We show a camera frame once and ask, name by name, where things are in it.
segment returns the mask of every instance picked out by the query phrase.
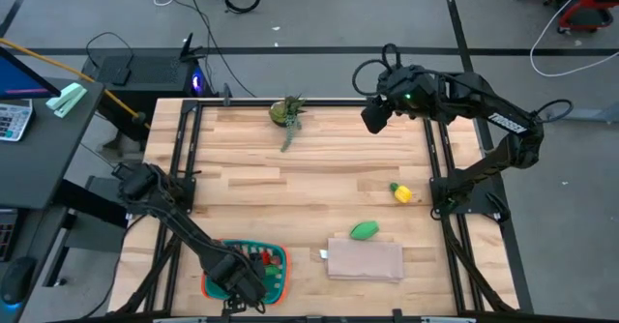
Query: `wooden tabletop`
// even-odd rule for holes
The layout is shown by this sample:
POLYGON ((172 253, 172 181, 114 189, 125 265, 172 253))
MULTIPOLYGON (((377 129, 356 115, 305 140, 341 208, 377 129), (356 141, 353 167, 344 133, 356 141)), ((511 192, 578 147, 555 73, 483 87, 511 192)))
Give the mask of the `wooden tabletop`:
MULTIPOLYGON (((145 160, 163 169, 170 166, 181 102, 159 100, 157 105, 145 160)), ((267 306, 267 315, 390 315, 393 308, 402 308, 405 315, 455 314, 441 226, 428 214, 431 169, 422 121, 394 117, 375 135, 366 130, 361 108, 311 106, 306 111, 303 129, 281 153, 285 129, 271 123, 266 107, 205 108, 192 219, 213 238, 252 239, 288 249, 288 294, 281 304, 267 306), (409 204, 396 202, 391 182, 413 191, 409 204), (327 278, 319 250, 327 248, 328 238, 347 237, 364 220, 380 224, 373 240, 403 244, 405 279, 400 283, 327 278)), ((449 132, 458 167, 481 157, 471 121, 456 120, 449 132)), ((438 155, 445 174, 443 154, 438 155)), ((479 269, 517 307, 498 225, 481 216, 467 220, 479 269)), ((158 225, 147 218, 127 235, 110 309, 122 306, 150 269, 158 225)), ((460 270, 472 308, 468 280, 460 270)), ((183 246, 174 315, 221 313, 220 301, 202 296, 201 274, 196 255, 183 246)), ((162 290, 160 285, 159 302, 162 290)))

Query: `desk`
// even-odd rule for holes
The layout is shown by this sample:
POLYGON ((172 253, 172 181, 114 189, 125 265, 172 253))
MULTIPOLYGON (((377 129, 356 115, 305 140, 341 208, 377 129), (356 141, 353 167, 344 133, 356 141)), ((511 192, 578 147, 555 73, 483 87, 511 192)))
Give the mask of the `desk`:
MULTIPOLYGON (((159 100, 146 147, 145 160, 164 169, 170 167, 181 103, 159 100)), ((303 129, 281 153, 285 130, 271 123, 267 107, 205 107, 192 219, 214 238, 287 247, 292 261, 288 295, 281 304, 267 306, 267 315, 376 316, 391 315, 393 308, 402 308, 405 315, 455 314, 441 226, 428 214, 432 172, 423 122, 394 117, 380 135, 373 135, 359 107, 311 106, 306 111, 303 129), (412 202, 397 203, 389 192, 391 182, 411 189, 412 202), (347 237, 362 220, 379 222, 376 240, 404 245, 402 282, 327 279, 319 250, 326 249, 329 237, 347 237)), ((191 128, 192 115, 188 133, 191 128)), ((456 120, 449 131, 458 167, 480 158, 471 121, 456 120)), ((180 169, 186 159, 186 154, 181 157, 180 169)), ((498 225, 481 216, 467 219, 478 267, 501 297, 517 307, 498 225)), ((144 220, 125 239, 110 310, 127 301, 150 269, 158 225, 144 220)), ((173 316, 220 315, 221 302, 202 296, 200 278, 197 257, 183 247, 173 316)), ((471 308, 470 289, 462 282, 471 308)), ((159 302, 163 288, 159 286, 159 302)))
MULTIPOLYGON (((75 82, 58 78, 47 80, 58 89, 75 82)), ((57 197, 56 192, 103 94, 100 83, 82 85, 88 92, 64 119, 53 115, 53 111, 45 106, 47 100, 34 100, 37 117, 23 139, 16 143, 0 142, 0 204, 30 209, 18 233, 11 259, 26 254, 37 259, 33 284, 41 275, 69 213, 69 205, 52 203, 52 199, 57 197)), ((10 261, 0 263, 0 279, 10 264, 10 261)), ((27 305, 9 309, 0 303, 0 321, 17 320, 24 307, 27 305)))

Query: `towel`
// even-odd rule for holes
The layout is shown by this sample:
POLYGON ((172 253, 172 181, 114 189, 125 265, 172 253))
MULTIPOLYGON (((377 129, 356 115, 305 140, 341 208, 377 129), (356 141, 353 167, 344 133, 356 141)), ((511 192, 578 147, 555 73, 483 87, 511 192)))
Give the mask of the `towel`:
POLYGON ((400 281, 404 278, 402 244, 329 239, 330 279, 400 281))

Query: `gray floor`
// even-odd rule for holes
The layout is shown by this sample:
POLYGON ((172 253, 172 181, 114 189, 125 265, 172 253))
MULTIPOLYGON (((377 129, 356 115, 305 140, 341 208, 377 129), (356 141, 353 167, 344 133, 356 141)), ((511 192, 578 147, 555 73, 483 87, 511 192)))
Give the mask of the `gray floor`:
MULTIPOLYGON (((190 0, 179 0, 190 3, 190 0)), ((456 47, 445 0, 262 0, 256 12, 224 12, 220 0, 198 0, 209 15, 221 46, 355 46, 392 42, 407 46, 456 47)), ((13 0, 0 0, 0 19, 13 0)), ((457 0, 469 47, 528 48, 553 11, 536 0, 457 0)), ((616 48, 619 24, 595 35, 560 36, 554 26, 540 47, 616 48)), ((206 44, 197 14, 152 0, 25 0, 7 38, 28 47, 83 48, 90 38, 113 31, 136 47, 173 47, 189 32, 206 44)), ((121 46, 113 38, 93 44, 121 46)), ((52 56, 80 68, 84 56, 52 56)), ((305 96, 355 96, 352 70, 369 55, 228 56, 236 74, 258 96, 303 93, 305 96)), ((560 72, 595 61, 588 57, 541 57, 546 72, 560 72)), ((23 57, 43 75, 66 73, 23 57)), ((457 56, 406 56, 406 60, 444 71, 461 70, 457 56)), ((526 109, 555 98, 581 107, 603 107, 617 100, 619 60, 562 78, 535 74, 526 57, 474 57, 476 72, 497 93, 526 109)), ((211 58, 215 86, 227 82, 242 95, 219 57, 211 58)), ((368 68, 362 87, 370 89, 378 70, 368 68)), ((545 127, 540 163, 505 173, 506 191, 525 274, 537 313, 619 318, 619 209, 614 195, 619 146, 617 126, 558 122, 545 127)), ((492 131, 498 141, 502 133, 492 131)), ((94 119, 84 143, 96 149, 113 136, 113 128, 94 119)), ((109 167, 80 148, 68 176, 83 184, 89 174, 107 175, 109 167)), ((70 285, 39 291, 27 322, 77 317, 96 305, 109 286, 113 253, 74 253, 63 274, 70 285), (93 266, 78 268, 78 261, 93 266), (81 309, 67 311, 72 300, 81 309)))

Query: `computer monitor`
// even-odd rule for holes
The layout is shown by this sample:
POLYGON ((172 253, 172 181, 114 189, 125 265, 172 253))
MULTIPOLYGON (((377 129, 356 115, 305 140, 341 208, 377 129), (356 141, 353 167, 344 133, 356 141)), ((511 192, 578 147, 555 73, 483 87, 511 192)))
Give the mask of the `computer monitor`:
POLYGON ((60 91, 0 47, 0 100, 51 98, 60 91))

